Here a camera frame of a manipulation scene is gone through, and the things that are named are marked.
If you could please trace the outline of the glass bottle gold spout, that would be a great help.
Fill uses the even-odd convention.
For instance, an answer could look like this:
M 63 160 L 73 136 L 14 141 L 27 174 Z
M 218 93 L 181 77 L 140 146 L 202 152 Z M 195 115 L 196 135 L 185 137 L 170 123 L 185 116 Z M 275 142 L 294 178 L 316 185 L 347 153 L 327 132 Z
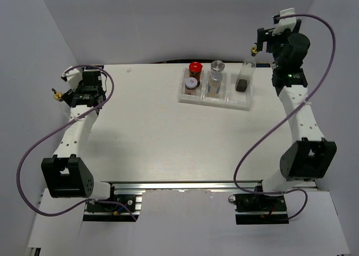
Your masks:
M 53 97 L 54 97 L 55 100 L 57 100 L 59 102 L 63 102 L 67 106 L 70 106 L 70 104 L 68 102 L 68 98 L 69 98 L 69 92 L 68 91 L 63 94 L 62 92 L 59 92 L 56 89 L 52 88 L 52 92 L 53 92 Z

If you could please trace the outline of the clear bottle dark contents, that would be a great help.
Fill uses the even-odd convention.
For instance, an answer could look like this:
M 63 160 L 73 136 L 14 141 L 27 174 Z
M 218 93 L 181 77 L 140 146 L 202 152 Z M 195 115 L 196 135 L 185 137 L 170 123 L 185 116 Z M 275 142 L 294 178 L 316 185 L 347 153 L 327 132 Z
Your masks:
M 257 44 L 255 44 L 251 48 L 251 57 L 245 59 L 242 63 L 242 67 L 235 85 L 235 90 L 237 92 L 245 92 L 247 90 L 247 87 L 252 80 L 252 75 L 254 74 L 256 68 L 255 57 L 257 54 Z

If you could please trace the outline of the silver lid white shaker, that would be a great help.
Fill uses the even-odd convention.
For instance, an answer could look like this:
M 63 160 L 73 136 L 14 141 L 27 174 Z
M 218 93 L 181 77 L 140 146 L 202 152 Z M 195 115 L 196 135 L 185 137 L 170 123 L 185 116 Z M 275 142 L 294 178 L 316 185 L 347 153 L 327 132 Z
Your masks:
M 212 72 L 223 72 L 225 69 L 225 63 L 221 60 L 214 60 L 211 62 L 210 70 Z

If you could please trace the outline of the white three-slot organizer tray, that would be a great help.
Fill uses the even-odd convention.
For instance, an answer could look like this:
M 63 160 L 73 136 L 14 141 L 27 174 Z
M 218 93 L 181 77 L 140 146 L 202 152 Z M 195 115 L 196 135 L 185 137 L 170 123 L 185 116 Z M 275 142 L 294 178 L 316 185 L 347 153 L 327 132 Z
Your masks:
M 185 83 L 189 78 L 188 70 L 184 70 L 179 85 L 178 101 L 181 103 L 211 106 L 234 110 L 249 111 L 252 103 L 252 77 L 245 77 L 247 87 L 244 92 L 236 91 L 238 74 L 224 72 L 219 93 L 208 93 L 210 71 L 202 71 L 200 85 L 193 94 L 186 94 Z

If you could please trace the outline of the white tube bottle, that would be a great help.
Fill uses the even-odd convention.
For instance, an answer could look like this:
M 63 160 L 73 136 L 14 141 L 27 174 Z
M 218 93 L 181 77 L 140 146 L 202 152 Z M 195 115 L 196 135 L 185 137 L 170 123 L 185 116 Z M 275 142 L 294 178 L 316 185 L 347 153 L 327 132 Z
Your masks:
M 208 80 L 208 94 L 216 96 L 220 92 L 223 74 L 221 72 L 211 72 Z

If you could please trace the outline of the red lid sauce jar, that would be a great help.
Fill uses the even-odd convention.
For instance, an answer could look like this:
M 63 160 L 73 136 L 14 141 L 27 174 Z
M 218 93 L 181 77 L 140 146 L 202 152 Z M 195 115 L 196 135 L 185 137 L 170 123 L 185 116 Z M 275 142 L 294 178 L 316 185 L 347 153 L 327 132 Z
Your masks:
M 197 86 L 200 84 L 200 77 L 202 73 L 202 64 L 200 62 L 191 62 L 188 67 L 189 77 L 197 80 Z

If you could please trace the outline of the purple lid spice jar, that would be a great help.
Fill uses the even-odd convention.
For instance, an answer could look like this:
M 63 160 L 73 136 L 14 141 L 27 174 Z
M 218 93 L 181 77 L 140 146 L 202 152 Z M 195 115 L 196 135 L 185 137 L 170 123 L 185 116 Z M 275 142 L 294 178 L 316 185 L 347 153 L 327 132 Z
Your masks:
M 198 81 L 194 77 L 189 77 L 185 80 L 185 94 L 196 95 Z

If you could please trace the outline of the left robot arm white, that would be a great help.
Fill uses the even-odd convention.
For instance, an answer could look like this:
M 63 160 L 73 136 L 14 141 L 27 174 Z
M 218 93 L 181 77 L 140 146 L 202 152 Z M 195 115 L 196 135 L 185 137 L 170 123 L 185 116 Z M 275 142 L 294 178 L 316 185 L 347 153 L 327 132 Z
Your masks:
M 118 206 L 118 196 L 111 185 L 97 181 L 81 158 L 90 131 L 98 118 L 101 104 L 106 100 L 101 66 L 75 68 L 62 75 L 70 89 L 54 91 L 54 98 L 70 108 L 70 125 L 66 126 L 61 142 L 51 158 L 44 158 L 41 169 L 53 198 L 93 198 L 107 211 Z

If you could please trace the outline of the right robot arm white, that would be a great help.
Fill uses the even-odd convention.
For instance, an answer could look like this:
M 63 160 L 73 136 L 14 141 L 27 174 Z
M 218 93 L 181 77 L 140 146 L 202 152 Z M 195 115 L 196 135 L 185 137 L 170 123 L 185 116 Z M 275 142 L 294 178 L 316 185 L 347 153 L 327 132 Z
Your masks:
M 273 29 L 258 29 L 256 45 L 258 51 L 265 45 L 273 55 L 272 84 L 288 117 L 292 145 L 281 156 L 279 170 L 262 181 L 263 191 L 253 196 L 254 206 L 262 211 L 274 203 L 270 192 L 286 192 L 303 181 L 323 178 L 337 151 L 319 129 L 309 104 L 302 64 L 310 41 L 299 32 L 301 20 L 292 17 L 275 23 Z

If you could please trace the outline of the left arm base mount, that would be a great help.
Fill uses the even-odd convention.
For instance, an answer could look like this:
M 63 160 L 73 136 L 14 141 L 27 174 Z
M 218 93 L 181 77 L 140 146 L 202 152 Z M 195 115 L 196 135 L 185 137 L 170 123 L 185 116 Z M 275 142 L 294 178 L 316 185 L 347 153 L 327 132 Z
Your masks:
M 110 197 L 102 202 L 87 203 L 84 222 L 135 222 L 138 219 L 143 190 L 126 184 L 111 184 Z

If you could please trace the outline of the aluminium rail front edge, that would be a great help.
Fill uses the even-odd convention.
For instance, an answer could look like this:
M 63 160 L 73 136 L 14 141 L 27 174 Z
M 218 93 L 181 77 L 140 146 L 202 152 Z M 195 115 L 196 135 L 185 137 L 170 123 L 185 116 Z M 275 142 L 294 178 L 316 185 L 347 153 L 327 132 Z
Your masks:
M 219 182 L 147 182 L 147 183 L 113 183 L 116 189 L 127 190 L 161 190 L 161 189 L 238 189 L 238 187 L 229 181 Z

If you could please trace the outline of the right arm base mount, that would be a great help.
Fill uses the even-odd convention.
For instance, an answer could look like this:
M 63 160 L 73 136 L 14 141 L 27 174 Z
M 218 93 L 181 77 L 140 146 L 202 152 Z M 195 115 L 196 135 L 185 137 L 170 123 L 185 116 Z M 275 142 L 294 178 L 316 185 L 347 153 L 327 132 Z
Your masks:
M 240 193 L 228 197 L 235 205 L 237 225 L 288 224 L 287 206 L 283 196 Z

